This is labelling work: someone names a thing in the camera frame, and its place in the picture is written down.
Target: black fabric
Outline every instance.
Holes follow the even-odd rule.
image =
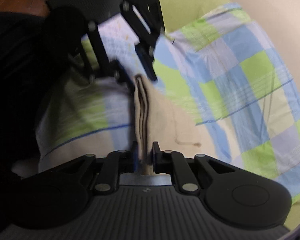
[[[66,70],[42,43],[41,17],[0,12],[0,161],[39,153],[34,134],[42,98]]]

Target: blue line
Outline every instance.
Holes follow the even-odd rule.
[[[202,125],[202,124],[205,124],[205,123],[217,122],[217,121],[219,121],[219,120],[221,120],[221,119],[227,118],[227,117],[229,117],[229,116],[231,116],[231,115],[233,115],[233,114],[235,114],[235,113],[241,111],[242,109],[246,108],[247,106],[250,106],[250,105],[252,105],[252,104],[258,102],[260,99],[265,98],[266,96],[270,95],[270,94],[273,93],[274,91],[278,90],[279,88],[282,88],[283,86],[287,85],[288,83],[290,83],[290,82],[292,82],[292,81],[293,81],[293,79],[288,80],[287,82],[285,82],[284,84],[282,84],[280,87],[277,87],[276,89],[272,90],[270,93],[265,94],[264,96],[262,96],[262,97],[259,98],[259,99],[256,99],[256,100],[251,101],[250,103],[248,103],[248,104],[246,104],[245,106],[239,108],[238,110],[235,110],[235,111],[232,112],[231,114],[226,115],[225,117],[221,117],[221,118],[218,118],[218,119],[216,119],[216,120],[207,120],[207,121],[204,121],[204,122],[199,122],[199,123],[197,123],[196,125]]]
[[[71,138],[59,145],[57,145],[56,147],[54,147],[52,150],[50,150],[44,157],[46,157],[48,154],[50,154],[51,152],[53,152],[54,150],[58,149],[59,147],[69,143],[69,142],[72,142],[74,140],[77,140],[79,138],[82,138],[82,137],[86,137],[88,135],[91,135],[91,134],[94,134],[94,133],[98,133],[98,132],[102,132],[102,131],[109,131],[109,130],[115,130],[115,129],[118,129],[118,128],[124,128],[124,127],[129,127],[131,126],[131,124],[122,124],[122,125],[118,125],[118,126],[113,126],[113,127],[107,127],[107,128],[102,128],[102,129],[98,129],[98,130],[94,130],[94,131],[91,131],[91,132],[88,132],[88,133],[85,133],[85,134],[82,134],[82,135],[79,135],[77,137],[74,137],[74,138]]]

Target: checkered fabric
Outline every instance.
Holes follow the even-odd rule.
[[[120,17],[115,21],[100,28],[109,57],[118,58],[131,77],[144,74],[134,51],[136,37]],[[295,202],[300,197],[300,94],[262,28],[238,4],[226,4],[161,36],[154,56],[155,87],[206,126],[215,152],[205,154],[276,180]],[[107,133],[113,150],[129,147],[132,98],[126,88],[107,79],[78,91],[69,93],[77,116],[69,113],[54,128],[58,137],[41,140],[43,157],[92,132]],[[41,125],[39,138],[49,129]]]

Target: blue and green plaid fabric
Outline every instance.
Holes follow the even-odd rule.
[[[136,38],[118,22],[113,32],[100,29],[106,51],[131,77],[144,74]],[[280,182],[294,201],[300,197],[300,94],[266,33],[238,4],[161,36],[154,56],[154,86],[206,127],[214,152],[205,154]],[[102,80],[79,91],[71,94],[76,115],[69,113],[67,124],[56,126],[61,136],[41,144],[43,156],[97,132],[108,133],[114,150],[129,147],[132,98],[125,88]]]

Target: folded cloth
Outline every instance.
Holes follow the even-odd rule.
[[[192,117],[159,93],[145,76],[136,75],[135,84],[135,132],[141,163],[151,164],[154,141],[159,142],[161,150],[178,151],[188,158],[202,153],[204,130],[195,125]]]

